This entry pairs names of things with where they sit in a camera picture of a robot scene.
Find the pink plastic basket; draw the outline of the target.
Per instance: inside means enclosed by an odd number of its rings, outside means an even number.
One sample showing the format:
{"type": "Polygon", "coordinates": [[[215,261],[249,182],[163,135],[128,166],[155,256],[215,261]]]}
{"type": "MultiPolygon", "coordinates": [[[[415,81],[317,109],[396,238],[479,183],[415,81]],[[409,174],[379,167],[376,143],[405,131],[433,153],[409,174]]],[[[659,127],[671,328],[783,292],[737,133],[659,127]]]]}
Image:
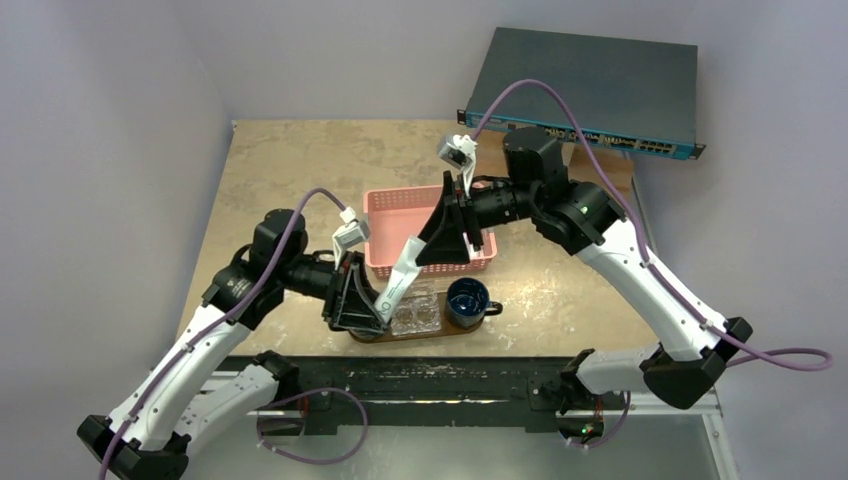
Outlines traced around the pink plastic basket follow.
{"type": "MultiPolygon", "coordinates": [[[[364,194],[363,211],[370,228],[370,237],[365,244],[365,260],[377,279],[389,278],[406,241],[420,232],[436,201],[440,199],[440,194],[439,185],[376,189],[364,194]]],[[[470,263],[426,266],[421,275],[449,276],[483,271],[497,253],[495,234],[486,230],[483,248],[471,256],[470,263]]]]}

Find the dark blue mug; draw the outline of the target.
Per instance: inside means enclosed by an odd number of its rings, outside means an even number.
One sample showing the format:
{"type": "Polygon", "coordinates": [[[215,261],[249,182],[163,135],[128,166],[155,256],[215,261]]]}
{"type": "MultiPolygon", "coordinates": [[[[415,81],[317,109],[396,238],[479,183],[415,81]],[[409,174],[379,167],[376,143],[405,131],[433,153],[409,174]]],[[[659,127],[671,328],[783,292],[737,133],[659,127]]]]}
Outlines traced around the dark blue mug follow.
{"type": "Polygon", "coordinates": [[[487,317],[502,314],[503,310],[503,305],[493,301],[487,287],[477,279],[459,278],[446,291],[445,315],[458,328],[471,329],[487,317]]]}

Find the oval wooden tray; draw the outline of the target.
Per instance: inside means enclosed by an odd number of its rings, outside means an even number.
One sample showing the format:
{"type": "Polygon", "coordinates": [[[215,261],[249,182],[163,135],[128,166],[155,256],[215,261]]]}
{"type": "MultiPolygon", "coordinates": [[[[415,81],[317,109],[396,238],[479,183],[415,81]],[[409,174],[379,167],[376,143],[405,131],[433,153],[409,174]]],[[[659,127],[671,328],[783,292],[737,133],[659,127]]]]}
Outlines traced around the oval wooden tray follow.
{"type": "Polygon", "coordinates": [[[503,312],[501,304],[491,302],[486,315],[477,323],[468,327],[458,326],[448,317],[446,298],[445,292],[439,292],[405,299],[395,310],[391,323],[382,335],[363,337],[352,331],[349,331],[349,335],[355,341],[366,344],[466,335],[477,330],[488,316],[503,312]]]}

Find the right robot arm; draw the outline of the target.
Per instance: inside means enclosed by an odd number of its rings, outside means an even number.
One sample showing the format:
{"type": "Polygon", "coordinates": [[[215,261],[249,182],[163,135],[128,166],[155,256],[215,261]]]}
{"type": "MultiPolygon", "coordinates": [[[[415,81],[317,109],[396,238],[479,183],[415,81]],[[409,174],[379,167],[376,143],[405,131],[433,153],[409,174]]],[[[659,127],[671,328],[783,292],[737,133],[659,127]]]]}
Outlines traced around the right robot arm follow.
{"type": "Polygon", "coordinates": [[[484,230],[529,219],[542,237],[600,274],[658,338],[631,351],[582,351],[564,369],[564,399],[584,407],[600,394],[628,390],[692,407],[750,338],[750,324],[705,305],[655,254],[641,250],[622,205],[597,184],[569,176],[558,139],[525,127],[508,133],[502,148],[507,176],[477,180],[475,142],[467,135],[441,141],[438,156],[458,174],[443,176],[416,265],[466,264],[484,230]]]}

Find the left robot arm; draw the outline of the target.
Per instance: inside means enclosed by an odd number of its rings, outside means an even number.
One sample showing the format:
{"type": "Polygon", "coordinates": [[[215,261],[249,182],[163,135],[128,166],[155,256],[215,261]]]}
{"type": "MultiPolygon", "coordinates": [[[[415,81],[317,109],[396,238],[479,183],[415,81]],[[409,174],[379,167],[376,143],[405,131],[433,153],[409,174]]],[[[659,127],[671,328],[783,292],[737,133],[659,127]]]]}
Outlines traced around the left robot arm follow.
{"type": "Polygon", "coordinates": [[[91,415],[77,434],[102,474],[121,479],[177,479],[203,444],[247,412],[271,406],[305,411],[310,393],[299,367],[267,350],[207,396],[200,391],[233,349],[289,292],[320,300],[334,331],[372,339],[387,319],[355,250],[308,253],[299,210],[268,212],[252,240],[218,271],[175,344],[143,383],[106,415],[91,415]]]}

